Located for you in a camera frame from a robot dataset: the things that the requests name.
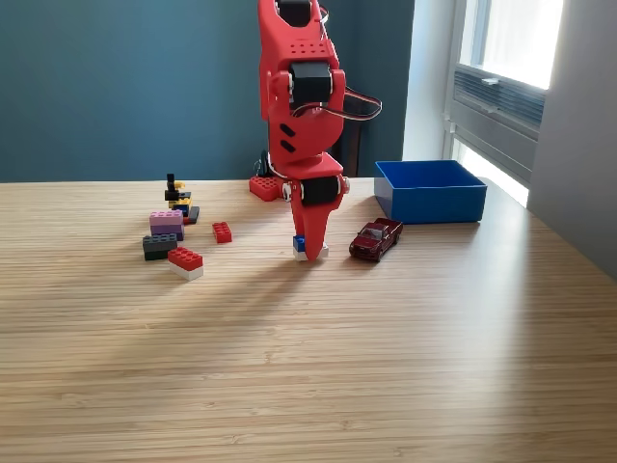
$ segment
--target red toy car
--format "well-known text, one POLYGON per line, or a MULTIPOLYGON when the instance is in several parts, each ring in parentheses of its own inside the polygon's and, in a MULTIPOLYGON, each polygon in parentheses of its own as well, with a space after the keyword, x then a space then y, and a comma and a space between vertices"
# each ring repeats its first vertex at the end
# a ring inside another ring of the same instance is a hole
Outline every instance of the red toy car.
POLYGON ((403 223, 396 220, 377 219, 366 224, 349 245, 354 258, 380 261, 384 253, 396 243, 403 231, 403 223))

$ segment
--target blue box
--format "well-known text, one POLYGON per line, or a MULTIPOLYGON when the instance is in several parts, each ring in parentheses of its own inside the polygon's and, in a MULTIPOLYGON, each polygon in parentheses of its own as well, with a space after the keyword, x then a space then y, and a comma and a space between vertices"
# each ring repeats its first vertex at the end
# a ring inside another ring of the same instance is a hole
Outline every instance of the blue box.
POLYGON ((375 197, 404 224, 478 222, 487 186, 456 161, 375 163, 375 197))

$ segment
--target red block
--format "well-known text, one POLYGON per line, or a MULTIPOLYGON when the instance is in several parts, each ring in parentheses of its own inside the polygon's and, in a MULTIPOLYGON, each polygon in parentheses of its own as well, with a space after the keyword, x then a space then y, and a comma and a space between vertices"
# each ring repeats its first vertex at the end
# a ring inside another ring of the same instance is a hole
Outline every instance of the red block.
POLYGON ((186 248, 175 248, 167 254, 169 262, 174 263, 187 272, 203 266, 203 258, 186 248))
POLYGON ((216 237, 216 242, 219 244, 230 243, 231 239, 231 230, 229 229, 227 222, 221 222, 219 224, 212 224, 212 231, 214 232, 214 236, 216 237))
POLYGON ((263 201, 270 202, 282 198, 282 178, 251 177, 249 190, 263 201))

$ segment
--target red robotic arm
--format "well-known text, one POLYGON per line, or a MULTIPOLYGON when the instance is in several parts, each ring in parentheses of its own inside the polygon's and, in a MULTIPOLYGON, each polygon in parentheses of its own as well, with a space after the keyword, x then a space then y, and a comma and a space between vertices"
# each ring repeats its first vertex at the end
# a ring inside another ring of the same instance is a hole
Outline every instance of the red robotic arm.
POLYGON ((308 260, 322 250, 330 213, 349 191, 325 152, 343 129, 345 73, 317 0, 259 0, 261 116, 268 122, 272 171, 285 180, 296 234, 308 260))

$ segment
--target black lego brick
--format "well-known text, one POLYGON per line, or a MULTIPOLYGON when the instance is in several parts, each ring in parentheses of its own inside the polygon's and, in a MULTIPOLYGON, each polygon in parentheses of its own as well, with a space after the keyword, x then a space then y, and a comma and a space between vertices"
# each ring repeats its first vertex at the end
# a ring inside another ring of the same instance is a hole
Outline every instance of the black lego brick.
POLYGON ((143 243, 145 253, 167 252, 177 248, 177 236, 175 233, 144 236, 143 243))
POLYGON ((189 224, 195 225, 197 224, 197 219, 200 217, 200 207, 198 205, 194 205, 189 210, 189 224))
POLYGON ((151 251, 144 253, 144 259, 146 260, 164 260, 167 258, 169 251, 151 251))

